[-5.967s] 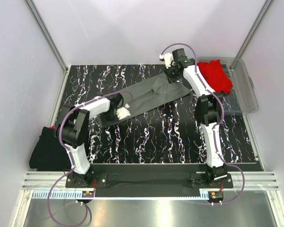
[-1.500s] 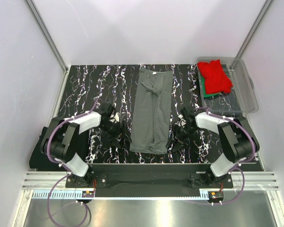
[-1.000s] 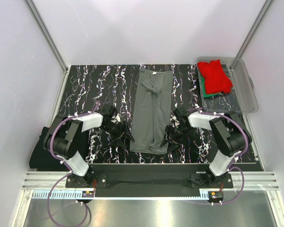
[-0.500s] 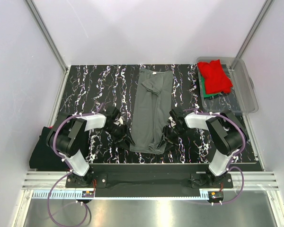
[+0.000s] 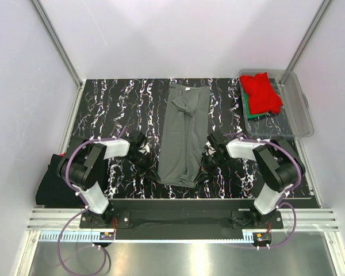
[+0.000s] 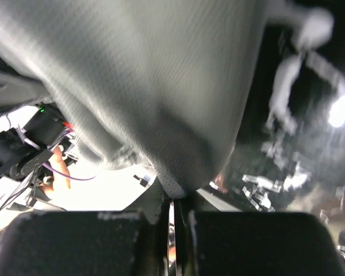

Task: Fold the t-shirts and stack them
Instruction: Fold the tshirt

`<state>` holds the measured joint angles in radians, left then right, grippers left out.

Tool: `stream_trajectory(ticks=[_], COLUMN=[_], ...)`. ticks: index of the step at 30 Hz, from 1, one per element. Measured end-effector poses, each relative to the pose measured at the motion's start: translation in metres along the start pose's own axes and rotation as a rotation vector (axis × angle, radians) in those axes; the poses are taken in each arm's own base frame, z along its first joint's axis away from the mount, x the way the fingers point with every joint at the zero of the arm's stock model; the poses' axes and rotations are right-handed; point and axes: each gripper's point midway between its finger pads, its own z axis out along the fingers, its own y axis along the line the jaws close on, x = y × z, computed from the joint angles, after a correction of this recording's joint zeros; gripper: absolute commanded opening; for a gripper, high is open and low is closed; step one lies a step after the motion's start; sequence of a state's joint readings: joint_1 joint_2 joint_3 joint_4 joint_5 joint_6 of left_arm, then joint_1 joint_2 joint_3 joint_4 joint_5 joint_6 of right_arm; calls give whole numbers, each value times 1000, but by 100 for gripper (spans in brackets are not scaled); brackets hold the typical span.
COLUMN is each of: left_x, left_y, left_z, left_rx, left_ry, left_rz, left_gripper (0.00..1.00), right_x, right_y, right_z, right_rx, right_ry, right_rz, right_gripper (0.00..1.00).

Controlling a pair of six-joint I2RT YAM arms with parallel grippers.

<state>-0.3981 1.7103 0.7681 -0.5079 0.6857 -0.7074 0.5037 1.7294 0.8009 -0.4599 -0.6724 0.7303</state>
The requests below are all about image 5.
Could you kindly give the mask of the grey t shirt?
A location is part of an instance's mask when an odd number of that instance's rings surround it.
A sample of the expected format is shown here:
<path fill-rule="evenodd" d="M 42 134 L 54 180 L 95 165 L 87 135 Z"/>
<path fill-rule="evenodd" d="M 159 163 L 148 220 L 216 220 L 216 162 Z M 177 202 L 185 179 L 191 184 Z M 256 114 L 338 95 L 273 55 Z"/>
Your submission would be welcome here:
<path fill-rule="evenodd" d="M 195 187 L 208 135 L 210 88 L 170 85 L 159 152 L 160 184 Z"/>

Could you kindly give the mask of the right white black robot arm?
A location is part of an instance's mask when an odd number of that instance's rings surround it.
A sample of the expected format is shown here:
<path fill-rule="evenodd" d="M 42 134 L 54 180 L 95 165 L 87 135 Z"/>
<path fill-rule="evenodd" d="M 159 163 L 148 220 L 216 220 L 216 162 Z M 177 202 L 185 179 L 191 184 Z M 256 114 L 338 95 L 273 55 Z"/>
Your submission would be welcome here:
<path fill-rule="evenodd" d="M 249 211 L 232 217 L 234 227 L 240 229 L 266 228 L 281 201 L 291 189 L 302 181 L 305 166 L 282 136 L 272 139 L 245 139 L 241 136 L 229 140 L 228 135 L 214 131 L 207 136 L 196 184 L 217 175 L 218 168 L 231 159 L 248 159 L 257 163 L 264 185 Z"/>

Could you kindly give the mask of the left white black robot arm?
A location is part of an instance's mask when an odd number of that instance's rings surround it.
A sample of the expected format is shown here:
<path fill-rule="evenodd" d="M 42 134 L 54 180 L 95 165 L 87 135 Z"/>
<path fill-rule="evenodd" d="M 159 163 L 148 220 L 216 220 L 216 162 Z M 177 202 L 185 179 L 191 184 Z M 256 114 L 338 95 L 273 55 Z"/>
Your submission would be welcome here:
<path fill-rule="evenodd" d="M 57 174 L 83 201 L 86 211 L 82 213 L 82 220 L 91 227 L 109 228 L 117 223 L 112 205 L 104 195 L 104 174 L 111 158 L 126 158 L 139 176 L 160 181 L 143 132 L 132 131 L 128 135 L 103 139 L 76 137 L 62 157 Z"/>

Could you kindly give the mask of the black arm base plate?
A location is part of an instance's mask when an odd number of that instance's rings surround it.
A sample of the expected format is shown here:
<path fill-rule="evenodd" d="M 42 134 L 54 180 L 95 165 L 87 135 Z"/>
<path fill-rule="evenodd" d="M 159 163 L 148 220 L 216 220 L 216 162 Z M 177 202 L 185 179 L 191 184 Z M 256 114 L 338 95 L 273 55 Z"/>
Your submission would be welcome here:
<path fill-rule="evenodd" d="M 283 229 L 280 212 L 255 220 L 253 200 L 113 200 L 100 218 L 81 217 L 81 228 L 115 229 L 117 240 L 234 240 L 243 230 Z"/>

